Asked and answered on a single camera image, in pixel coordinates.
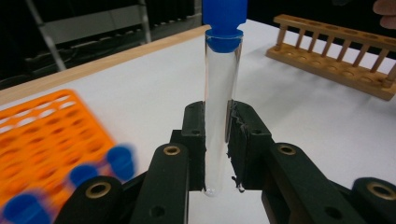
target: white table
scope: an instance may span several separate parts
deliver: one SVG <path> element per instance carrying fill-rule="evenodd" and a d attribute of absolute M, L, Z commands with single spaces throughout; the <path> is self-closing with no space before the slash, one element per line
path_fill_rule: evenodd
<path fill-rule="evenodd" d="M 255 21 L 240 28 L 245 36 L 235 100 L 254 107 L 274 140 L 300 147 L 323 174 L 347 188 L 364 176 L 396 184 L 396 100 L 385 102 L 269 59 L 264 54 L 275 44 L 278 29 Z M 296 38 L 287 33 L 286 42 Z M 302 46 L 308 43 L 305 38 Z M 117 143 L 135 145 L 141 174 L 154 150 L 169 142 L 172 130 L 181 129 L 184 107 L 204 99 L 204 46 L 199 36 L 0 109 L 72 89 Z M 349 50 L 346 58 L 355 54 Z M 363 63 L 373 63 L 373 57 L 368 55 Z M 394 61 L 386 59 L 384 64 L 379 70 L 386 72 Z M 229 162 L 225 170 L 218 198 L 191 192 L 189 223 L 268 223 L 261 193 L 239 193 Z"/>

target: test tube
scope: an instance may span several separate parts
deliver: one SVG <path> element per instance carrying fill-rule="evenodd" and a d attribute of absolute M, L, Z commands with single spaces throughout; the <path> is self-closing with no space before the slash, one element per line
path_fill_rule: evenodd
<path fill-rule="evenodd" d="M 205 33 L 205 194 L 209 197 L 222 188 L 242 38 L 239 30 L 237 35 Z"/>

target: blue cap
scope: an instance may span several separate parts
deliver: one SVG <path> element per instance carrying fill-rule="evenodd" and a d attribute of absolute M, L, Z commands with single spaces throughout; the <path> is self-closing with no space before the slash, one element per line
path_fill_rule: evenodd
<path fill-rule="evenodd" d="M 126 181 L 134 177 L 134 158 L 128 147 L 111 148 L 106 154 L 106 159 L 117 178 Z"/>
<path fill-rule="evenodd" d="M 237 28 L 247 20 L 248 0 L 204 0 L 203 7 L 204 23 L 212 28 L 211 36 L 233 39 L 243 35 Z M 227 47 L 230 44 L 222 46 L 222 42 L 218 41 L 219 43 L 209 44 L 209 47 L 215 52 L 227 53 L 234 51 L 241 41 L 242 38 L 236 46 L 233 44 L 230 47 Z"/>
<path fill-rule="evenodd" d="M 50 214 L 33 194 L 24 193 L 8 201 L 4 217 L 15 224 L 50 224 Z"/>
<path fill-rule="evenodd" d="M 94 178 L 98 175 L 98 171 L 94 165 L 82 164 L 73 168 L 73 170 L 70 172 L 69 178 L 73 185 L 78 188 L 78 186 L 80 186 L 86 180 Z"/>

